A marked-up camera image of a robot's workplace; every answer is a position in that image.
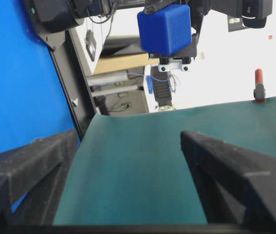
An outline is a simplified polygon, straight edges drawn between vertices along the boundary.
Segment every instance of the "green mat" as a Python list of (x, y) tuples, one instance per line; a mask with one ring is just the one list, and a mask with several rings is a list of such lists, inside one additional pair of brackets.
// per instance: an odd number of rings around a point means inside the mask
[(182, 130), (276, 156), (276, 97), (266, 104), (96, 115), (74, 158), (54, 224), (206, 223), (180, 149)]

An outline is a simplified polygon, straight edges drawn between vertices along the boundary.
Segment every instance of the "cable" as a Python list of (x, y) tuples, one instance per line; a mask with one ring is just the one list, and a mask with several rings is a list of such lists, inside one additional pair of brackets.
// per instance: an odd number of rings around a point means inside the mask
[(158, 82), (168, 82), (170, 80), (170, 79), (157, 79), (157, 78), (153, 77), (152, 75), (142, 75), (142, 74), (137, 74), (137, 73), (133, 73), (133, 72), (129, 72), (127, 74), (128, 75), (140, 76), (140, 77), (151, 77), (152, 79), (154, 79)]
[(110, 11), (107, 19), (105, 19), (104, 21), (101, 21), (101, 22), (96, 22), (91, 18), (88, 7), (86, 7), (86, 11), (87, 11), (87, 14), (89, 15), (89, 19), (92, 23), (103, 24), (103, 23), (106, 23), (111, 17), (113, 17), (114, 13), (116, 12), (117, 7), (118, 7), (118, 1), (113, 3), (113, 5), (111, 7), (111, 11)]
[(119, 111), (109, 111), (109, 112), (123, 112), (123, 111), (126, 111), (127, 109), (129, 108), (129, 106), (127, 105), (127, 107), (123, 110), (119, 110)]
[(169, 78), (170, 78), (170, 90), (175, 93), (176, 92), (176, 89), (177, 89), (177, 81), (178, 80), (178, 83), (179, 85), (181, 85), (180, 83), (180, 80), (178, 79), (178, 77), (174, 74), (172, 74), (171, 72), (169, 73)]
[(120, 97), (119, 100), (112, 106), (111, 110), (108, 111), (108, 112), (111, 112), (112, 110), (114, 110), (114, 107), (115, 107), (117, 104), (119, 104), (119, 102), (122, 101), (122, 99), (123, 99), (124, 97), (126, 97), (126, 95)]
[[(151, 75), (142, 75), (142, 74), (137, 74), (137, 73), (132, 73), (132, 72), (127, 73), (127, 75), (135, 75), (136, 77), (151, 77), (152, 79), (154, 79), (158, 82), (168, 82), (170, 80), (170, 78), (168, 78), (168, 79), (157, 79), (157, 78), (155, 78)], [(112, 83), (105, 83), (105, 84), (102, 84), (101, 86), (113, 85), (113, 84), (115, 84), (117, 82), (121, 82), (121, 81), (124, 81), (124, 79), (116, 80)], [(95, 86), (95, 85), (98, 85), (98, 84), (92, 84), (91, 82), (88, 81), (88, 85), (89, 86)]]

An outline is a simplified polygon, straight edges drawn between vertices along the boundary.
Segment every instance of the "blue foam block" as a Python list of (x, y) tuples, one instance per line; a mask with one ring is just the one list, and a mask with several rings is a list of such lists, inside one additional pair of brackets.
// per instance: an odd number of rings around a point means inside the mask
[(151, 15), (139, 12), (137, 18), (144, 51), (171, 55), (192, 43), (188, 5), (172, 4)]

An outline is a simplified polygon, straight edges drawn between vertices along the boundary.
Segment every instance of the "blue backdrop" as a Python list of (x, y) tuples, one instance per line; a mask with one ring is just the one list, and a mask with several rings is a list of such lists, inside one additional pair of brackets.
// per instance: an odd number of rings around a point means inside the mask
[(0, 152), (74, 128), (47, 47), (20, 0), (0, 0)]

